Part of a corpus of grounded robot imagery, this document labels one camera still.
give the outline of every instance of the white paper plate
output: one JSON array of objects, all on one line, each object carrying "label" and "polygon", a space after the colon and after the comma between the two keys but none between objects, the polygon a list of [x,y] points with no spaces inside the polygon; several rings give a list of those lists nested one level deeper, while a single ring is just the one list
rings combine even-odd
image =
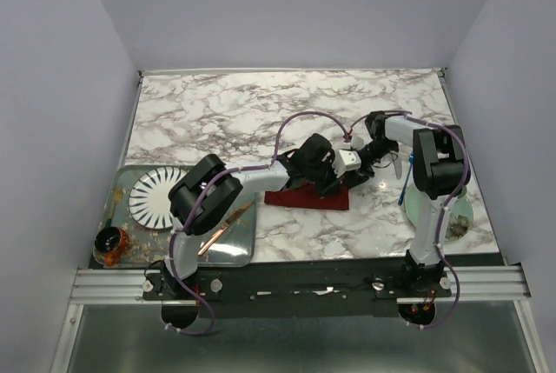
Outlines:
[{"label": "white paper plate", "polygon": [[143,227],[164,230],[172,226],[168,193],[186,174],[177,167],[159,167],[141,177],[129,193],[129,212]]}]

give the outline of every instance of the gray wall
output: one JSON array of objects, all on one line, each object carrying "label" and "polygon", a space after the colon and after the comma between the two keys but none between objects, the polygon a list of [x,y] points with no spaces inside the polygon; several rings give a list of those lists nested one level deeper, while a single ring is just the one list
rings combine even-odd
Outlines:
[{"label": "gray wall", "polygon": [[100,0],[0,0],[0,370],[50,369],[137,81]]},{"label": "gray wall", "polygon": [[556,0],[488,0],[448,89],[500,247],[521,261],[556,370]]},{"label": "gray wall", "polygon": [[446,66],[486,0],[103,0],[141,70]]}]

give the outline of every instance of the screw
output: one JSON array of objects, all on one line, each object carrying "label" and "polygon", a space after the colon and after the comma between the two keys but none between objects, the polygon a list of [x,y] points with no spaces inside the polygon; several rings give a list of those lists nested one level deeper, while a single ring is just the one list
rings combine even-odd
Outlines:
[{"label": "screw", "polygon": [[210,283],[210,289],[214,292],[214,293],[218,293],[220,292],[220,290],[222,289],[222,281],[220,279],[215,279]]},{"label": "screw", "polygon": [[142,291],[143,291],[143,292],[146,292],[146,293],[149,293],[150,291],[152,291],[152,289],[155,288],[155,286],[154,286],[150,281],[148,281],[148,280],[145,280],[145,281],[142,283],[142,286],[141,286],[141,287],[142,287]]},{"label": "screw", "polygon": [[384,289],[384,283],[383,282],[373,282],[373,289],[376,290],[377,292],[380,292],[381,290]]},{"label": "screw", "polygon": [[447,277],[442,277],[439,283],[440,287],[444,290],[449,290],[452,287],[452,282]]}]

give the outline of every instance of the dark red napkin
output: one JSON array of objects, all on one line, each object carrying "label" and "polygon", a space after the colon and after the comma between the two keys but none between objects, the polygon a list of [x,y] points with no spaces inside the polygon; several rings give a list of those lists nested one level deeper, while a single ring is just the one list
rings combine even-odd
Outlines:
[{"label": "dark red napkin", "polygon": [[308,184],[296,190],[285,192],[265,192],[266,205],[288,206],[289,208],[306,208],[310,210],[349,210],[349,192],[341,187],[338,195],[320,197],[314,186]]}]

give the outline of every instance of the marble countertop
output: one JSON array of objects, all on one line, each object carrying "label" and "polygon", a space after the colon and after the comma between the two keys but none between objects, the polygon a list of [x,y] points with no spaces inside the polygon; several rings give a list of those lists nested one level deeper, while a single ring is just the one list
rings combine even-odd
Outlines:
[{"label": "marble countertop", "polygon": [[[195,164],[208,153],[224,161],[267,160],[280,123],[295,112],[319,110],[346,126],[372,110],[411,110],[415,117],[452,123],[433,70],[282,71],[146,76],[126,164]],[[322,117],[291,122],[281,151],[318,132],[334,142],[341,131]],[[369,141],[364,124],[356,135]],[[253,262],[403,256],[414,227],[398,205],[410,149],[400,147],[404,177],[394,166],[350,190],[349,211],[267,206],[259,197]],[[498,252],[493,229],[472,177],[467,195],[473,227],[445,246],[447,254]]]}]

